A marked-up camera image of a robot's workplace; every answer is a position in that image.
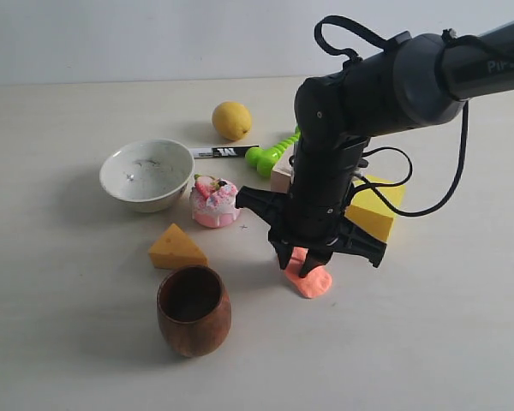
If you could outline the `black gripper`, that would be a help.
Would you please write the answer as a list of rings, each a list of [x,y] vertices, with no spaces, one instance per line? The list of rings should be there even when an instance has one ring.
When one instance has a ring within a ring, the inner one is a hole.
[[[287,193],[243,186],[236,208],[247,208],[266,222],[268,241],[285,270],[295,247],[307,249],[298,277],[327,265],[334,253],[357,255],[378,267],[386,244],[345,217],[352,179],[369,139],[349,137],[335,146],[320,146],[301,137],[294,150]]]

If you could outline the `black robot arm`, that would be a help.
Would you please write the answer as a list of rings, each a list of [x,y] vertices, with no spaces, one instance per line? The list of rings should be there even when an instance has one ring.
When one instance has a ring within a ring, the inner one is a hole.
[[[335,74],[307,78],[296,92],[301,135],[290,160],[289,189],[277,194],[242,187],[236,196],[237,207],[268,224],[281,268],[296,248],[306,250],[300,277],[335,253],[380,264],[385,243],[344,215],[358,192],[353,180],[367,163],[373,137],[467,119],[472,98],[514,90],[514,21],[479,36],[447,29],[390,39],[339,15],[321,23],[352,32],[379,53],[363,58],[353,49],[335,48],[316,25],[318,46],[345,56],[345,62]]]

